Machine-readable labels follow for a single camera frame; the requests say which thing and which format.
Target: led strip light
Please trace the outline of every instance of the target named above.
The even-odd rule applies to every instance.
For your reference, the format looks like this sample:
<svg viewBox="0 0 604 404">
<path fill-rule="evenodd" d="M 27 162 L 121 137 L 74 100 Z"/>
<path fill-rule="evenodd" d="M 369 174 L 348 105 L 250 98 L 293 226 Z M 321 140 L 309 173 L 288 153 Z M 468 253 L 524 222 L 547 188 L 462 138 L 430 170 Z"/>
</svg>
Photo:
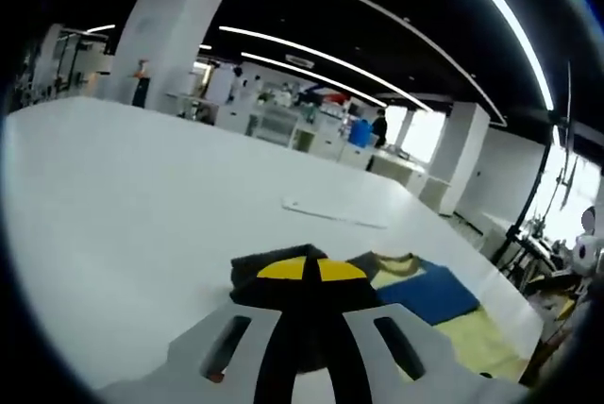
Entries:
<svg viewBox="0 0 604 404">
<path fill-rule="evenodd" d="M 106 29 L 113 29 L 114 27 L 115 27 L 115 25 L 97 26 L 96 28 L 87 29 L 86 32 L 87 33 L 95 33 L 97 31 L 104 31 Z"/>
<path fill-rule="evenodd" d="M 547 81 L 545 80 L 544 70 L 541 67 L 541 63 L 537 59 L 537 55 L 535 54 L 535 51 L 532 48 L 527 33 L 525 33 L 525 30 L 520 25 L 520 22 L 518 22 L 518 19 L 516 18 L 513 11 L 510 9 L 510 6 L 508 6 L 508 3 L 506 3 L 506 0 L 491 1 L 493 2 L 493 4 L 495 4 L 497 9 L 499 9 L 499 12 L 501 12 L 501 15 L 503 15 L 503 18 L 506 20 L 506 22 L 512 29 L 512 32 L 516 36 L 516 39 L 520 42 L 520 46 L 525 52 L 525 55 L 528 59 L 528 63 L 530 64 L 532 72 L 535 74 L 535 78 L 537 79 L 539 89 L 541 90 L 541 95 L 544 99 L 545 107 L 548 110 L 552 111 L 554 109 L 554 102 L 551 98 L 551 92 L 547 87 Z"/>
<path fill-rule="evenodd" d="M 307 71 L 306 69 L 300 69 L 299 67 L 295 67 L 290 64 L 286 64 L 285 62 L 275 61 L 274 59 L 268 59 L 265 57 L 259 57 L 258 55 L 252 55 L 251 53 L 242 52 L 242 57 L 255 59 L 258 61 L 263 61 L 263 62 L 273 64 L 278 67 L 282 67 L 284 69 L 289 69 L 291 71 L 299 72 L 300 74 L 304 74 L 305 76 L 311 76 L 313 78 L 316 78 L 317 80 L 325 81 L 326 83 L 329 83 L 330 85 L 338 86 L 345 91 L 356 94 L 364 99 L 370 100 L 371 102 L 373 102 L 374 104 L 376 104 L 380 107 L 387 107 L 387 105 L 384 104 L 381 100 L 377 100 L 375 97 L 372 97 L 369 94 L 365 94 L 358 90 L 355 90 L 354 88 L 350 88 L 349 86 L 344 85 L 343 83 L 340 83 L 338 81 L 332 80 L 331 78 L 327 78 L 326 76 L 320 76 L 320 75 L 316 74 L 315 72 Z"/>
<path fill-rule="evenodd" d="M 363 3 L 365 6 L 368 6 L 369 8 L 372 8 L 372 9 L 376 10 L 377 12 L 382 13 L 383 15 L 385 15 L 388 18 L 390 18 L 391 20 L 397 22 L 399 25 L 401 25 L 402 27 L 408 29 L 412 34 L 414 34 L 415 36 L 417 36 L 418 38 L 420 38 L 422 41 L 424 41 L 427 45 L 429 45 L 433 50 L 435 50 L 439 55 L 441 55 L 449 64 L 451 64 L 455 69 L 457 69 L 457 71 L 484 98 L 485 102 L 491 107 L 491 109 L 493 110 L 494 114 L 498 118 L 498 120 L 492 120 L 491 124 L 493 126 L 503 126 L 503 127 L 507 127 L 508 126 L 508 123 L 507 123 L 506 119 L 503 117 L 503 115 L 501 114 L 501 111 L 499 111 L 499 109 L 495 106 L 495 103 L 491 100 L 491 98 L 489 97 L 489 95 L 479 86 L 479 84 L 475 81 L 475 79 L 472 77 L 472 75 L 470 73 L 468 73 L 465 69 L 463 69 L 459 65 L 459 63 L 456 62 L 449 54 L 447 54 L 445 52 L 445 50 L 441 46 L 439 46 L 435 41 L 433 41 L 431 38 L 429 38 L 422 31 L 420 31 L 415 26 L 413 26 L 410 22 L 405 21 L 404 19 L 398 17 L 396 14 L 394 14 L 393 12 L 391 12 L 391 11 L 387 10 L 386 8 L 380 6 L 379 4 L 374 3 L 371 0 L 357 0 L 357 1 Z"/>
</svg>

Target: red object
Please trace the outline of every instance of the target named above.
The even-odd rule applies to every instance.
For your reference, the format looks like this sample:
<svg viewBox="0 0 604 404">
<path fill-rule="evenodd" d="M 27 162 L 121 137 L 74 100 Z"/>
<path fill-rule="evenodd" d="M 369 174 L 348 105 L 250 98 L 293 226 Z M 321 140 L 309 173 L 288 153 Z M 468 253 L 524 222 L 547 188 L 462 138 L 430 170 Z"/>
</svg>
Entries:
<svg viewBox="0 0 604 404">
<path fill-rule="evenodd" d="M 342 93 L 328 94 L 325 97 L 323 97 L 324 100 L 328 100 L 329 102 L 335 102 L 336 104 L 343 104 L 349 98 L 350 98 L 349 95 L 342 94 Z"/>
<path fill-rule="evenodd" d="M 220 383 L 225 379 L 225 375 L 223 373 L 214 373 L 210 374 L 208 379 L 210 379 L 214 383 Z"/>
</svg>

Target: window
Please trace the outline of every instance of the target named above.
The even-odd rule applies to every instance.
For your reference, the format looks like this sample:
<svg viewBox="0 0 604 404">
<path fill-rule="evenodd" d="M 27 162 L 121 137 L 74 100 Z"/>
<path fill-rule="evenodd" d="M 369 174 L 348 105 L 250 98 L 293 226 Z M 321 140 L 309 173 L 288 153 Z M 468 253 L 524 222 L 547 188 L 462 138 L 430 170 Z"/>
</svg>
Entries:
<svg viewBox="0 0 604 404">
<path fill-rule="evenodd" d="M 600 184 L 600 169 L 587 159 L 577 154 L 571 154 L 564 181 L 568 182 L 570 179 L 575 161 L 577 169 L 568 201 L 562 209 L 566 186 L 558 187 L 553 200 L 552 195 L 556 189 L 556 179 L 564 166 L 565 154 L 562 148 L 552 146 L 545 165 L 544 176 L 528 212 L 528 218 L 541 217 L 551 201 L 551 209 L 545 219 L 544 235 L 552 241 L 565 240 L 566 246 L 572 248 L 577 236 L 583 233 L 581 215 L 596 202 Z"/>
<path fill-rule="evenodd" d="M 388 123 L 388 130 L 386 131 L 387 144 L 396 144 L 398 132 L 400 132 L 406 115 L 407 109 L 405 107 L 388 107 L 386 109 L 386 122 Z"/>
<path fill-rule="evenodd" d="M 403 141 L 403 150 L 415 159 L 430 163 L 444 125 L 444 113 L 416 111 Z"/>
</svg>

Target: white table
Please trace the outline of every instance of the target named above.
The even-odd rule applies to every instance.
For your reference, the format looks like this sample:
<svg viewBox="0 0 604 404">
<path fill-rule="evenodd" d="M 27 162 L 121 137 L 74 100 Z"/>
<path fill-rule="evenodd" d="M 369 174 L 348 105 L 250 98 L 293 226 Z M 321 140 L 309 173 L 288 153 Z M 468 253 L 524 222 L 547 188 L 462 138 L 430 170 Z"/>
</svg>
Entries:
<svg viewBox="0 0 604 404">
<path fill-rule="evenodd" d="M 402 159 L 384 150 L 374 153 L 372 172 L 396 180 L 437 213 L 449 188 L 448 182 L 430 176 L 428 170 L 418 163 Z"/>
<path fill-rule="evenodd" d="M 3 196 L 18 277 L 50 341 L 92 387 L 134 379 L 227 300 L 229 260 L 313 243 L 448 266 L 528 358 L 530 305 L 445 221 L 390 179 L 144 109 L 86 97 L 7 119 Z M 281 198 L 377 213 L 360 227 L 281 208 Z M 301 380 L 319 393 L 328 379 Z"/>
</svg>

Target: wall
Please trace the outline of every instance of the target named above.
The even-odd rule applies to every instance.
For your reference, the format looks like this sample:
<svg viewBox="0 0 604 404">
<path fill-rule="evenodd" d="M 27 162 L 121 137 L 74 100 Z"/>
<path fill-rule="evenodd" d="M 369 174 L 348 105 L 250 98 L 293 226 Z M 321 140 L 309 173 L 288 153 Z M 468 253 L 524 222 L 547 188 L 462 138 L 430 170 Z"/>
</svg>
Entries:
<svg viewBox="0 0 604 404">
<path fill-rule="evenodd" d="M 111 72 L 113 55 L 105 55 L 101 42 L 94 42 L 89 50 L 80 50 L 75 58 L 74 72 L 81 72 L 85 78 L 96 72 Z"/>
<path fill-rule="evenodd" d="M 434 161 L 429 170 L 431 176 L 445 182 L 450 182 L 453 178 L 472 126 L 474 106 L 475 104 L 464 103 L 453 106 L 443 133 L 444 140 L 434 153 Z"/>
<path fill-rule="evenodd" d="M 363 117 L 363 119 L 366 119 L 367 121 L 369 121 L 369 123 L 373 123 L 376 120 L 376 118 L 378 117 L 378 110 L 381 107 L 377 107 L 373 104 L 369 104 L 368 102 L 365 102 L 364 100 L 360 100 L 359 98 L 354 97 L 354 96 L 351 98 L 351 102 L 362 108 L 362 117 Z"/>
<path fill-rule="evenodd" d="M 515 222 L 533 185 L 545 147 L 489 128 L 457 212 L 480 228 L 481 212 Z"/>
<path fill-rule="evenodd" d="M 40 47 L 40 55 L 36 59 L 36 67 L 34 71 L 32 84 L 36 86 L 48 86 L 53 84 L 56 68 L 54 61 L 55 47 L 59 40 L 59 35 L 62 26 L 53 24 L 48 28 L 46 36 Z"/>
<path fill-rule="evenodd" d="M 276 71 L 269 69 L 268 67 L 260 66 L 255 62 L 244 62 L 241 65 L 243 75 L 249 82 L 254 81 L 255 76 L 260 76 L 262 81 L 271 82 L 277 85 L 283 83 L 297 82 L 300 85 L 301 90 L 306 90 L 310 86 L 314 86 L 316 83 L 313 81 L 300 78 L 294 74 L 286 74 L 285 72 Z"/>
<path fill-rule="evenodd" d="M 600 188 L 597 191 L 596 203 L 604 205 L 604 177 L 600 178 Z"/>
</svg>

